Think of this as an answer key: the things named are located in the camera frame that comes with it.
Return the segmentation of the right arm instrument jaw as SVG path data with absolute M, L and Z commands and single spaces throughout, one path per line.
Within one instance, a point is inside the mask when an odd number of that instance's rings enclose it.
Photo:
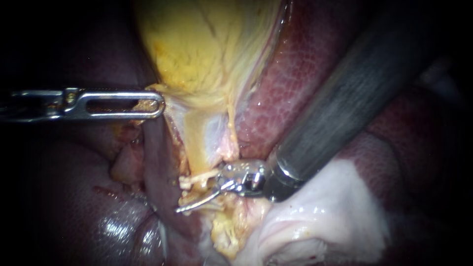
M 190 203 L 185 205 L 179 206 L 174 209 L 175 213 L 184 213 L 188 211 L 197 210 L 200 207 L 203 207 L 205 204 L 211 202 L 216 197 L 221 195 L 222 187 L 221 186 L 214 186 L 208 193 L 206 193 L 203 197 L 198 198 Z

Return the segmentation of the right arm instrument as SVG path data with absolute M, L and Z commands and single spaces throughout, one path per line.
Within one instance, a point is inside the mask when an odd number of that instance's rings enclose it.
M 225 164 L 216 176 L 219 191 L 245 198 L 263 197 L 266 181 L 266 162 L 257 159 L 241 159 Z

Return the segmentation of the left arm instrument jaw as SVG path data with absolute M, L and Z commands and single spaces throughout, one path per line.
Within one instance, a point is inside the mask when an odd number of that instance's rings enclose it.
M 88 111 L 87 103 L 90 101 L 120 101 L 120 100 L 150 100 L 156 106 L 150 111 Z M 110 120 L 110 119 L 135 119 L 146 120 L 159 117 L 165 108 L 164 98 L 152 91 L 84 91 L 77 95 L 72 105 L 73 120 Z

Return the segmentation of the left arm instrument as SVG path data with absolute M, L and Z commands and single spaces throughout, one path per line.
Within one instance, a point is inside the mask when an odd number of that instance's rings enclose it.
M 1 96 L 0 121 L 36 123 L 63 120 L 78 101 L 79 88 L 19 90 Z

